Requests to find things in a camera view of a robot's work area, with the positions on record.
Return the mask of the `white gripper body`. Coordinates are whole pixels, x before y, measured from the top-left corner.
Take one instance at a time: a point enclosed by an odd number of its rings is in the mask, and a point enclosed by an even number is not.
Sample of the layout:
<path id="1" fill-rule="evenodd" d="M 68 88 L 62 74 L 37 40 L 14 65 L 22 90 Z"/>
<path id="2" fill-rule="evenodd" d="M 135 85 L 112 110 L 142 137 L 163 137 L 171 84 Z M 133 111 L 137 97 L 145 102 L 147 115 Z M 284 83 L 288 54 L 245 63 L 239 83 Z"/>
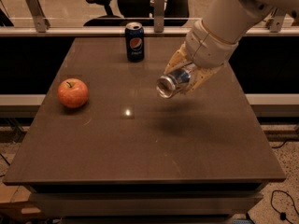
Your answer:
<path id="1" fill-rule="evenodd" d="M 210 33 L 203 20 L 196 21 L 185 38 L 190 61 L 202 68 L 216 68 L 229 60 L 238 43 L 223 41 Z"/>

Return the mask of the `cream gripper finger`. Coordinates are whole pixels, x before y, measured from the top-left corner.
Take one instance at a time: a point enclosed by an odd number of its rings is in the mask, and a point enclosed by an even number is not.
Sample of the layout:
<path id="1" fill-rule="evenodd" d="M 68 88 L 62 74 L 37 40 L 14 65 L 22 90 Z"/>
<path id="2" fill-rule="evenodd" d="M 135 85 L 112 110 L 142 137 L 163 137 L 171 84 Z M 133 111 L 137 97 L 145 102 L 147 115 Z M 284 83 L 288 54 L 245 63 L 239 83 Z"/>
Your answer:
<path id="1" fill-rule="evenodd" d="M 169 74 L 170 72 L 173 72 L 183 67 L 187 64 L 189 60 L 190 59 L 188 58 L 185 44 L 182 44 L 180 48 L 171 57 L 170 61 L 164 69 L 164 74 Z"/>
<path id="2" fill-rule="evenodd" d="M 216 68 L 203 68 L 191 64 L 188 68 L 188 71 L 190 71 L 191 75 L 190 80 L 187 86 L 181 91 L 181 93 L 187 94 L 196 90 L 199 86 L 208 81 L 213 75 L 217 74 L 220 70 L 220 66 Z"/>

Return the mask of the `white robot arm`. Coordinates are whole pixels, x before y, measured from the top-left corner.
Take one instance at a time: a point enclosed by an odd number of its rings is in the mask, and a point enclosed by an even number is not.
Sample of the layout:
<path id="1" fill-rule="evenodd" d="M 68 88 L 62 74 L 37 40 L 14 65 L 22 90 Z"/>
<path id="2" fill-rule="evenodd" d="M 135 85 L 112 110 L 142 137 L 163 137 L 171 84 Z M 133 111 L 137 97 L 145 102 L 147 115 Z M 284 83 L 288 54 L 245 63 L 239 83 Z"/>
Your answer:
<path id="1" fill-rule="evenodd" d="M 164 74 L 192 64 L 190 79 L 177 91 L 194 91 L 228 63 L 242 36 L 275 8 L 297 19 L 299 0 L 213 0 L 203 18 L 187 33 Z"/>

